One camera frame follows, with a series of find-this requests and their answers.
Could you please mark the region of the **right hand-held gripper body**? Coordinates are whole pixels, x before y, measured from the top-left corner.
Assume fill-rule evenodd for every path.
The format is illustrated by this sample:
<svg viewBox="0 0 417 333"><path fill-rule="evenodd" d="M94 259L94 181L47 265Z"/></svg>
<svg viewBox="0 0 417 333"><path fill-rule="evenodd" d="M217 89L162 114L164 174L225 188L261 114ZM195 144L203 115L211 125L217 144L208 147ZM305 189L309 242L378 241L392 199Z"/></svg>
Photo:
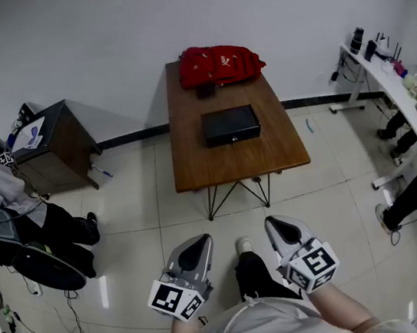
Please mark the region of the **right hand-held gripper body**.
<svg viewBox="0 0 417 333"><path fill-rule="evenodd" d="M332 280L339 259L328 242L311 238L282 258L279 266L281 276L308 295Z"/></svg>

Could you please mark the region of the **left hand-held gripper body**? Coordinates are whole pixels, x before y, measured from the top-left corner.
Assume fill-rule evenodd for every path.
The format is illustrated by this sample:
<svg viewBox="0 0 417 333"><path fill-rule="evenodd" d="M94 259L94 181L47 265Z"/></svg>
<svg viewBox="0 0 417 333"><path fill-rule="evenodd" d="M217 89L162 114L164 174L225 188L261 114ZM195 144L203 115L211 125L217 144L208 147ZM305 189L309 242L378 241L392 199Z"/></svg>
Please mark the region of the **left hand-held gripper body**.
<svg viewBox="0 0 417 333"><path fill-rule="evenodd" d="M171 261L161 274L153 281L147 306L173 319L191 320L213 290L206 271L185 270Z"/></svg>

